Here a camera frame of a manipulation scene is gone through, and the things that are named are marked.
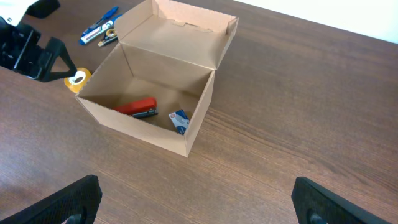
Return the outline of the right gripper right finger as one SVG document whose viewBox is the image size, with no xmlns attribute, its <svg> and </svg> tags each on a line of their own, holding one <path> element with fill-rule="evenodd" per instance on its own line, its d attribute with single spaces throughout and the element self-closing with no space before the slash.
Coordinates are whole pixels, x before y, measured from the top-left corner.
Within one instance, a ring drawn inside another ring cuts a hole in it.
<svg viewBox="0 0 398 224">
<path fill-rule="evenodd" d="M 300 224 L 388 224 L 306 177 L 296 178 L 291 198 Z"/>
</svg>

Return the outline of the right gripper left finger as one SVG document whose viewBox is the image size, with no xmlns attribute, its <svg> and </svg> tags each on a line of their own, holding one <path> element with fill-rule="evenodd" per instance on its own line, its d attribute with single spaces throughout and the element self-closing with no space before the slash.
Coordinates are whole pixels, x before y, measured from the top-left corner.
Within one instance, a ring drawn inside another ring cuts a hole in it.
<svg viewBox="0 0 398 224">
<path fill-rule="evenodd" d="M 98 177 L 87 175 L 41 201 L 11 215 L 1 224 L 93 224 L 102 199 Z"/>
</svg>

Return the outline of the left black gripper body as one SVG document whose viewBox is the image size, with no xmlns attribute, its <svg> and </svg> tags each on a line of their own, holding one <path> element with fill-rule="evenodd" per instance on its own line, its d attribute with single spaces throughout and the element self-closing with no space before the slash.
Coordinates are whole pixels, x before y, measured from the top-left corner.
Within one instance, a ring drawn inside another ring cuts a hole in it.
<svg viewBox="0 0 398 224">
<path fill-rule="evenodd" d="M 30 78 L 50 71 L 52 53 L 38 45 L 41 33 L 30 25 L 17 26 L 1 19 L 1 66 Z"/>
</svg>

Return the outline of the yellow adhesive tape roll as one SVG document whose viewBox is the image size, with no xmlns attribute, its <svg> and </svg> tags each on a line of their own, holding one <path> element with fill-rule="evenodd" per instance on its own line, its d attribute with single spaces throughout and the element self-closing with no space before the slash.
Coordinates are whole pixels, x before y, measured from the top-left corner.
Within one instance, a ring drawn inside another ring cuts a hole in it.
<svg viewBox="0 0 398 224">
<path fill-rule="evenodd" d="M 88 69 L 77 68 L 74 76 L 64 78 L 64 84 L 71 92 L 78 93 L 90 78 L 91 73 Z"/>
</svg>

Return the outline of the orange red stapler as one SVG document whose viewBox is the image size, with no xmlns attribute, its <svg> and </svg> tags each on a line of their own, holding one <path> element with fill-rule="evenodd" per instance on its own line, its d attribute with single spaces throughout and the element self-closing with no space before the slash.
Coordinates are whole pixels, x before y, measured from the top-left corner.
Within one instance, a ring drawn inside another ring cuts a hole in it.
<svg viewBox="0 0 398 224">
<path fill-rule="evenodd" d="M 114 110 L 137 119 L 158 115 L 157 101 L 154 97 L 132 101 L 130 103 L 117 106 Z"/>
</svg>

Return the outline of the brown cardboard box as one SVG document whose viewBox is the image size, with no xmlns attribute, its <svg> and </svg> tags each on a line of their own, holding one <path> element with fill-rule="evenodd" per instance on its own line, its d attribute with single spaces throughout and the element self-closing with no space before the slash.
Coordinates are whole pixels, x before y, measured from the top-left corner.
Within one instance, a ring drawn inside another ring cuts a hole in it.
<svg viewBox="0 0 398 224">
<path fill-rule="evenodd" d="M 99 124 L 188 156 L 211 103 L 215 73 L 236 33 L 236 16 L 177 1 L 144 1 L 116 20 L 118 44 L 76 95 Z M 115 107 L 154 97 L 158 115 Z M 184 135 L 169 118 L 184 110 Z"/>
</svg>

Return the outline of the blue white staples box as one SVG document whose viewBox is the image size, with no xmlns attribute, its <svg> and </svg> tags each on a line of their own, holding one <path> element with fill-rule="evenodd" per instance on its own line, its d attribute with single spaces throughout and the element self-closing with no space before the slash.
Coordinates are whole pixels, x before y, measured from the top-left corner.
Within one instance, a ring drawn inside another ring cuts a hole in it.
<svg viewBox="0 0 398 224">
<path fill-rule="evenodd" d="M 178 110 L 170 113 L 169 118 L 176 127 L 177 132 L 181 135 L 184 135 L 190 122 L 184 110 Z"/>
</svg>

